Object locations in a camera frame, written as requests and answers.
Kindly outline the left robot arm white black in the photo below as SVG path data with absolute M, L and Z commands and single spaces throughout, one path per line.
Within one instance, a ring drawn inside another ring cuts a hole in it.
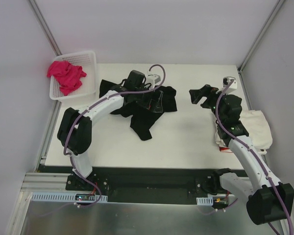
M 88 156 L 93 126 L 106 115 L 132 103 L 154 113 L 162 112 L 163 92 L 160 87 L 165 78 L 132 70 L 128 78 L 112 85 L 94 104 L 65 110 L 57 138 L 64 147 L 64 155 L 70 158 L 73 172 L 79 176 L 76 183 L 82 190 L 90 190 L 94 184 Z

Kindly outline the black t shirt daisy logo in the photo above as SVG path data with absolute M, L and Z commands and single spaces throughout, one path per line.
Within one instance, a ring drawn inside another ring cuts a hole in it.
M 171 86 L 162 86 L 157 91 L 163 92 L 162 107 L 163 113 L 176 112 L 176 89 Z M 130 127 L 138 137 L 147 141 L 152 139 L 150 128 L 163 115 L 163 113 L 153 113 L 148 109 L 141 107 L 136 102 L 129 103 L 122 108 L 111 112 L 112 115 L 121 115 L 124 118 L 131 117 Z

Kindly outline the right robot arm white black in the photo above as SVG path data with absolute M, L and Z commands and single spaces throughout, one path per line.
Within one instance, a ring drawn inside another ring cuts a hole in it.
M 224 190 L 232 193 L 245 204 L 250 219 L 256 225 L 286 219 L 292 227 L 294 188 L 289 183 L 282 183 L 255 149 L 240 121 L 242 99 L 210 85 L 190 90 L 189 94 L 193 104 L 205 98 L 201 107 L 215 115 L 219 137 L 237 157 L 250 180 L 247 184 L 233 170 L 223 168 L 214 171 L 202 184 L 203 191 L 212 195 Z

